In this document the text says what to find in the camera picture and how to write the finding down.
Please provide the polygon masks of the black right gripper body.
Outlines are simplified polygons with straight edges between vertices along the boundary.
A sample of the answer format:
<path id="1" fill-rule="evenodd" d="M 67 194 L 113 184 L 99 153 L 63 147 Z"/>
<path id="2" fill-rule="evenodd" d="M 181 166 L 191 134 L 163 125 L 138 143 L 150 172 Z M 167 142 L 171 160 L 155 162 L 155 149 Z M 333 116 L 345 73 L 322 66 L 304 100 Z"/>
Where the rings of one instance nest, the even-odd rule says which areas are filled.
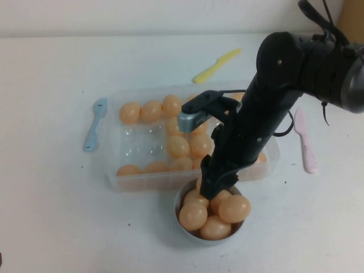
<path id="1" fill-rule="evenodd" d="M 237 172 L 256 161 L 278 127 L 278 108 L 240 104 L 214 129 L 213 172 Z"/>

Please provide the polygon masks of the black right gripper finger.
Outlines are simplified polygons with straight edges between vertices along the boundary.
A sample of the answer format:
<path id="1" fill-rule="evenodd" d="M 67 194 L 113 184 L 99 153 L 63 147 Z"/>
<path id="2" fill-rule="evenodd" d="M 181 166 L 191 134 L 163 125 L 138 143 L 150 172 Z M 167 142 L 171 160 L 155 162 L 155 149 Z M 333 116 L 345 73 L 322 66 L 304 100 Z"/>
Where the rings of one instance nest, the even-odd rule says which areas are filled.
<path id="1" fill-rule="evenodd" d="M 206 155 L 201 161 L 200 194 L 208 200 L 214 199 L 222 189 L 218 179 L 222 175 L 223 165 L 220 160 Z"/>
<path id="2" fill-rule="evenodd" d="M 231 188 L 239 180 L 238 172 L 240 169 L 227 169 L 223 175 L 223 185 L 225 188 Z"/>

